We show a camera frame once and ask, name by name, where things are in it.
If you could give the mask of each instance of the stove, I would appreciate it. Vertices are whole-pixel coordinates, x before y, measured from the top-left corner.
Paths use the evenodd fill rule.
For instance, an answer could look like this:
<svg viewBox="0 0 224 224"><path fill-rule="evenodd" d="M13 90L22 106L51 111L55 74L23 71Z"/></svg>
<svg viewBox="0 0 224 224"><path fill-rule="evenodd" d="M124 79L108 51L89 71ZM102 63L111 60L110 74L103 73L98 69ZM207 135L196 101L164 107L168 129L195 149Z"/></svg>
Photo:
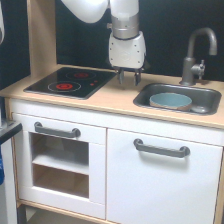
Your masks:
<svg viewBox="0 0 224 224"><path fill-rule="evenodd" d="M24 91L75 99L88 99L115 75L112 72L64 67L29 86Z"/></svg>

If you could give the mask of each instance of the dark wall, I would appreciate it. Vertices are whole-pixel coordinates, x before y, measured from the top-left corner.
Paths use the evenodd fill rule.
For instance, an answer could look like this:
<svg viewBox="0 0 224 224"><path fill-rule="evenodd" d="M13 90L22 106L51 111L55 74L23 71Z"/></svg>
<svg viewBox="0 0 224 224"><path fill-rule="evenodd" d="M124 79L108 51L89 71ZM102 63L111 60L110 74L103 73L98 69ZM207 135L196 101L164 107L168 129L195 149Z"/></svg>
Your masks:
<svg viewBox="0 0 224 224"><path fill-rule="evenodd" d="M0 46L0 89L30 74L26 0L1 0L5 38Z"/></svg>
<svg viewBox="0 0 224 224"><path fill-rule="evenodd" d="M204 79L224 81L224 1L222 0L139 0L140 27L144 32L147 73L181 76L190 34L212 28L218 39L218 55L208 55L208 40L199 37L195 57L205 59ZM110 22L108 10L96 24L79 21L56 0L58 62L88 67L111 68L108 64Z"/></svg>

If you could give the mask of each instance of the stainless steel sink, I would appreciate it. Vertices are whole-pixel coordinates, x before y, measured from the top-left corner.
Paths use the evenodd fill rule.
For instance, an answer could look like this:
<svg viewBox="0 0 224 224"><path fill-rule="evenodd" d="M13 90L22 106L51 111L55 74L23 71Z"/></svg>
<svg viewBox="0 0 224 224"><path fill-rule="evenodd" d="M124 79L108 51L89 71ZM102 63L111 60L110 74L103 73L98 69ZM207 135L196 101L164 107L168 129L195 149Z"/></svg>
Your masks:
<svg viewBox="0 0 224 224"><path fill-rule="evenodd" d="M188 96L192 99L192 107L190 111L180 111L150 106L150 97L159 93L177 93ZM222 95L220 92L212 89L174 86L158 83L145 86L134 99L134 104L140 107L155 108L159 110L169 110L197 115L211 115L217 112L221 97Z"/></svg>

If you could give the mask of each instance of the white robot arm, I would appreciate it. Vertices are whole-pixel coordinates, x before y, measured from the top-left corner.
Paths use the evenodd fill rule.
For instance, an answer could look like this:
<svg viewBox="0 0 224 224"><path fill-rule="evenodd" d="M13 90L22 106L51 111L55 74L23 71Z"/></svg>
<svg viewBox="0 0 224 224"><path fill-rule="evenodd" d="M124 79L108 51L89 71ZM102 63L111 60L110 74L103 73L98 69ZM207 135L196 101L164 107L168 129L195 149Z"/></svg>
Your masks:
<svg viewBox="0 0 224 224"><path fill-rule="evenodd" d="M124 69L135 71L135 85L141 80L146 48L143 33L139 32L139 0L62 0L68 9L86 23L99 21L108 6L111 9L112 29L109 59L119 82Z"/></svg>
<svg viewBox="0 0 224 224"><path fill-rule="evenodd" d="M0 44L3 42L4 36L5 36L5 29L2 16L2 5L0 2Z"/></svg>

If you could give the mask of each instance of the silver faucet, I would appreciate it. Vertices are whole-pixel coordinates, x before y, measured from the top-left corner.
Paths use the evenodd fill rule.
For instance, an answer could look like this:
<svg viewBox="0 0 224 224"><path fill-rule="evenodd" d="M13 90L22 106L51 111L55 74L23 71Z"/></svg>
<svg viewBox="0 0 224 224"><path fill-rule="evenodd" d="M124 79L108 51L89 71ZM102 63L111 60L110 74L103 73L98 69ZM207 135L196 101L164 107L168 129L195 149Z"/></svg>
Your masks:
<svg viewBox="0 0 224 224"><path fill-rule="evenodd" d="M204 75L204 60L201 61L201 64L195 64L195 58L193 56L195 39L199 35L208 36L210 42L209 55L217 55L217 39L213 30L210 28L202 28L194 31L189 40L187 57L184 59L182 80L180 82L183 86L195 85L194 75L198 75L199 79L202 79L202 76Z"/></svg>

